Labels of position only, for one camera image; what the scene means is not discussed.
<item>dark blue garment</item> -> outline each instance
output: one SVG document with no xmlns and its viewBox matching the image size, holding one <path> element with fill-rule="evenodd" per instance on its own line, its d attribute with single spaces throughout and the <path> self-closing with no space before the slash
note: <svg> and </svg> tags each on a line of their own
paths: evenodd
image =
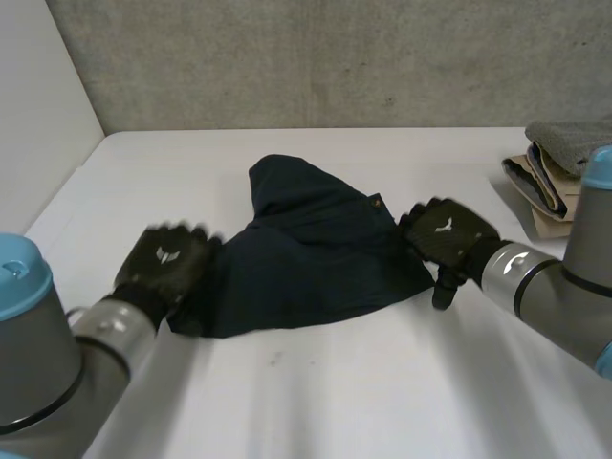
<svg viewBox="0 0 612 459">
<path fill-rule="evenodd" d="M 380 195 L 289 156 L 263 158 L 249 176 L 253 221 L 223 246 L 173 331 L 192 333 L 194 320 L 198 334 L 216 338 L 330 323 L 433 285 L 402 249 Z"/>
</svg>

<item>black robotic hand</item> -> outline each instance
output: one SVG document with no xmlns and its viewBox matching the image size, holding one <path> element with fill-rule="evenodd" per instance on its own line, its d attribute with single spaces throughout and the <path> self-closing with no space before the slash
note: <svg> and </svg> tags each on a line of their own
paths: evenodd
<svg viewBox="0 0 612 459">
<path fill-rule="evenodd" d="M 202 282 L 220 247 L 200 227 L 148 228 L 123 262 L 110 297 L 140 307 L 159 327 Z"/>
<path fill-rule="evenodd" d="M 433 306 L 440 310 L 469 278 L 480 285 L 491 255 L 508 244 L 489 223 L 450 199 L 417 204 L 402 216 L 400 228 L 410 251 L 439 266 Z"/>
</svg>

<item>white wall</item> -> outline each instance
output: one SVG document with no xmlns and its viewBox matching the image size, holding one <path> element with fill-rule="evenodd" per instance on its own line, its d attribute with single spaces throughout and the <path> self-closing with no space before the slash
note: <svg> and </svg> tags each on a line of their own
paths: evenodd
<svg viewBox="0 0 612 459">
<path fill-rule="evenodd" d="M 24 232 L 103 137 L 45 1 L 0 1 L 0 231 Z"/>
</svg>

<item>white tabletop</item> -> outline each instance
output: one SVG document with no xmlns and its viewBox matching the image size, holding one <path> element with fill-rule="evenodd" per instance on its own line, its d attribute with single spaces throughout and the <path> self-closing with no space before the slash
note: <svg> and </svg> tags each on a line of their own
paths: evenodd
<svg viewBox="0 0 612 459">
<path fill-rule="evenodd" d="M 147 224 L 206 222 L 226 238 L 245 227 L 248 168 L 280 153 L 380 192 L 397 218 L 451 196 L 528 242 L 515 216 L 528 207 L 499 167 L 526 146 L 518 128 L 121 133 L 28 235 L 64 307 L 91 305 Z M 563 241 L 537 245 L 562 255 Z M 612 382 L 470 283 L 445 313 L 427 292 L 336 324 L 231 339 L 163 328 L 87 458 L 605 458 L 610 426 Z"/>
</svg>

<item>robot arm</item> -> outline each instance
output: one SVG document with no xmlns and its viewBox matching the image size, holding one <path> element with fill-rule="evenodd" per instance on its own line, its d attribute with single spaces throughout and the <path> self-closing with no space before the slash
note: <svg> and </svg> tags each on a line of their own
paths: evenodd
<svg viewBox="0 0 612 459">
<path fill-rule="evenodd" d="M 148 229 L 116 290 L 71 330 L 36 246 L 8 237 L 8 248 L 0 238 L 13 260 L 0 260 L 0 289 L 11 303 L 0 303 L 0 458 L 82 457 L 142 368 L 162 320 L 180 314 L 203 281 L 219 241 L 201 229 Z"/>
<path fill-rule="evenodd" d="M 440 266 L 436 291 L 438 299 L 447 292 L 447 302 L 434 306 L 448 307 L 471 278 L 494 303 L 612 379 L 612 148 L 594 154 L 587 168 L 562 261 L 501 241 L 487 222 L 450 200 L 416 209 L 401 226 L 410 249 Z M 444 229 L 451 220 L 453 228 Z"/>
</svg>

